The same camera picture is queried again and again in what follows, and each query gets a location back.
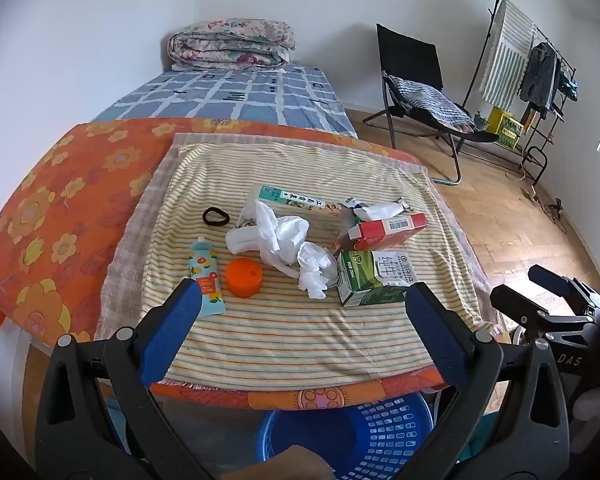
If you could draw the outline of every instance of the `blue plastic basket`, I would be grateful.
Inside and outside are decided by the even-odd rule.
[[[340,480],[390,479],[433,427],[420,394],[334,410],[270,412],[256,441],[264,460],[294,444],[320,455]]]

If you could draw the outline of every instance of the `orange plastic cap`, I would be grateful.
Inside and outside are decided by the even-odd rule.
[[[236,258],[224,269],[224,286],[238,298],[250,298],[262,285],[262,268],[250,258]]]

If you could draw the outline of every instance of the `black hair tie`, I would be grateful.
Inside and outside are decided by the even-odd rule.
[[[209,220],[206,217],[209,213],[215,213],[218,216],[221,216],[222,220]],[[229,213],[222,211],[222,209],[219,207],[208,207],[205,209],[205,212],[202,213],[202,220],[207,225],[211,225],[213,227],[222,227],[230,222],[231,217],[229,216]]]

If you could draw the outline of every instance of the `black folding chair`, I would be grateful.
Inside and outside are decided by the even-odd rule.
[[[398,34],[397,32],[383,27],[379,23],[377,24],[377,27],[380,68],[382,69],[382,98],[384,99],[384,110],[363,119],[362,122],[375,128],[389,130],[389,134],[391,135],[391,146],[394,149],[395,132],[407,134],[412,137],[441,137],[451,148],[451,157],[456,164],[456,173],[458,176],[456,176],[455,180],[447,180],[444,178],[432,178],[432,180],[438,184],[445,184],[447,186],[456,186],[457,184],[460,184],[462,175],[460,173],[460,164],[458,162],[458,151],[462,147],[462,144],[466,140],[472,142],[495,142],[498,140],[498,136],[483,131],[465,134],[441,124],[424,108],[410,107],[404,101],[389,76],[393,75],[408,81],[415,81],[417,83],[433,86],[433,88],[442,92],[442,74],[440,73],[440,63],[438,62],[436,46]],[[391,96],[391,101],[394,103],[393,105],[389,104],[387,90]],[[465,114],[469,115],[469,113],[459,104],[456,104],[456,106]],[[383,114],[386,115],[386,121],[389,125],[388,128],[382,124],[372,124],[369,122]],[[425,126],[433,128],[435,132],[414,134],[413,132],[398,130],[397,128],[394,128],[392,116],[399,118],[409,117]],[[458,145],[455,144],[454,137],[459,139]]]

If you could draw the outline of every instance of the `green milk carton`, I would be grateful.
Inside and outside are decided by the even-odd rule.
[[[338,257],[342,306],[404,301],[404,291],[417,281],[405,251],[342,251]]]

